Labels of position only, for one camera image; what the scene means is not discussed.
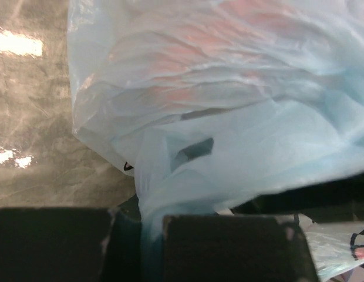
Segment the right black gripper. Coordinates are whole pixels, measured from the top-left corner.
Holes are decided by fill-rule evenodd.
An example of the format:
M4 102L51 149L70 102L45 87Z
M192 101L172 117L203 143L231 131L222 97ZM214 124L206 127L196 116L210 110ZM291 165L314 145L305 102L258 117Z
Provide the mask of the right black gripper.
M317 223L364 221L364 173L258 196L232 211L235 214L304 214Z

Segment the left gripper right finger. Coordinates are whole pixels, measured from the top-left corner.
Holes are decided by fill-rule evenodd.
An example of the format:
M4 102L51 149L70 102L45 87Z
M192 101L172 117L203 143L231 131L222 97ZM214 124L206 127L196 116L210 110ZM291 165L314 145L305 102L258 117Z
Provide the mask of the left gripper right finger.
M318 281L287 216L167 216L163 281Z

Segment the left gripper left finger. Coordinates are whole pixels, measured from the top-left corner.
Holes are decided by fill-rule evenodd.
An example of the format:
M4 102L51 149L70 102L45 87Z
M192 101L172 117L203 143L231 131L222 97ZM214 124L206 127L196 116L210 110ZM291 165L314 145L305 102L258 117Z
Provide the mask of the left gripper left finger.
M118 208L0 208L0 281L140 281L137 227Z

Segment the blue plastic bag with print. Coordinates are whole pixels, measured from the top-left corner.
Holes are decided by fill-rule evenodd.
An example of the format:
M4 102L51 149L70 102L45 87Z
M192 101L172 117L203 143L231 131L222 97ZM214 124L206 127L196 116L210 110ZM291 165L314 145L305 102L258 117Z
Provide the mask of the blue plastic bag with print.
M364 1L70 1L73 134L168 214L364 173Z

